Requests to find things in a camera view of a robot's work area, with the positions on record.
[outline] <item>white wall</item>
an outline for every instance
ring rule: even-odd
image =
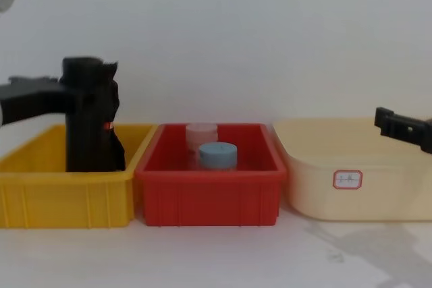
[[[119,121],[432,115],[430,0],[16,0],[0,82],[118,60]],[[0,130],[0,152],[62,121]]]

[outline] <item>cream plastic basin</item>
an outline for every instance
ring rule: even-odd
[[[273,124],[288,202],[328,221],[431,221],[432,154],[380,135],[373,119]]]

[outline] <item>yellow plastic bin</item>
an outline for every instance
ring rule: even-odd
[[[432,221],[432,154],[380,135],[369,118],[273,124],[288,202],[328,221]]]
[[[65,127],[55,125],[0,161],[0,227],[123,227],[134,217],[134,170],[156,125],[121,124],[126,170],[65,172]]]

